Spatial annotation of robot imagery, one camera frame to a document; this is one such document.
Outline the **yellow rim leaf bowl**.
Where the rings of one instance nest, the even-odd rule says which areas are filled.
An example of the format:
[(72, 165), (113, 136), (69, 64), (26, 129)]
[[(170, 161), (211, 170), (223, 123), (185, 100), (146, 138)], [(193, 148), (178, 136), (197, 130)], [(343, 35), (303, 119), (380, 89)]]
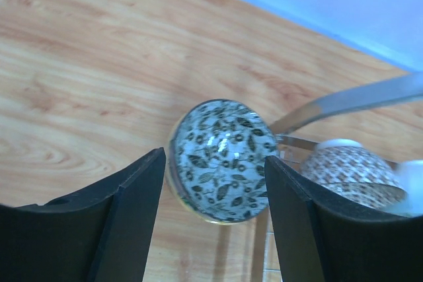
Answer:
[(231, 225), (231, 223), (220, 221), (210, 217), (207, 214), (202, 213), (199, 211), (189, 200), (188, 196), (186, 195), (186, 191), (182, 189), (182, 185), (180, 183), (178, 177), (178, 171), (176, 168), (176, 159), (175, 159), (175, 149), (174, 149), (174, 139), (175, 135), (178, 131), (179, 125), (182, 121), (180, 118), (172, 127), (169, 133), (167, 146), (165, 147), (166, 153), (166, 168), (165, 168), (165, 180), (168, 184), (169, 190), (178, 200), (178, 202), (189, 212), (197, 216), (198, 218), (202, 219), (205, 222), (212, 223), (215, 225), (227, 226)]

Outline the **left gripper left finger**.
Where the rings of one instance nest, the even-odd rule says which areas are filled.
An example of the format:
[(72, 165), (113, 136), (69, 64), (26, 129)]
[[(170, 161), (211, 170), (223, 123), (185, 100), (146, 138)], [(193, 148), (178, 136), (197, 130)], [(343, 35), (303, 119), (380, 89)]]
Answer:
[(2, 205), (1, 280), (141, 281), (164, 172), (153, 149), (44, 205)]

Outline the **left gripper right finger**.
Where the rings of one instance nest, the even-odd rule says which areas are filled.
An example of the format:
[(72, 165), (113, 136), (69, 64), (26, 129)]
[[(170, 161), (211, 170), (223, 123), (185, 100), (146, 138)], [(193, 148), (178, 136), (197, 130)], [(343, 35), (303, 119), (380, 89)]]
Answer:
[(422, 217), (360, 205), (267, 157), (283, 281), (421, 281)]

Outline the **black leaf coral bowl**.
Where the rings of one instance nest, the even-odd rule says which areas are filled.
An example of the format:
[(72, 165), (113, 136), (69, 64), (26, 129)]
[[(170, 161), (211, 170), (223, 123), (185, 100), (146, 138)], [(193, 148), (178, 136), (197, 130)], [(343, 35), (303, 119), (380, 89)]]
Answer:
[(182, 189), (202, 213), (231, 224), (268, 207), (264, 163), (278, 156), (278, 142), (248, 106), (214, 99), (182, 117), (174, 139)]

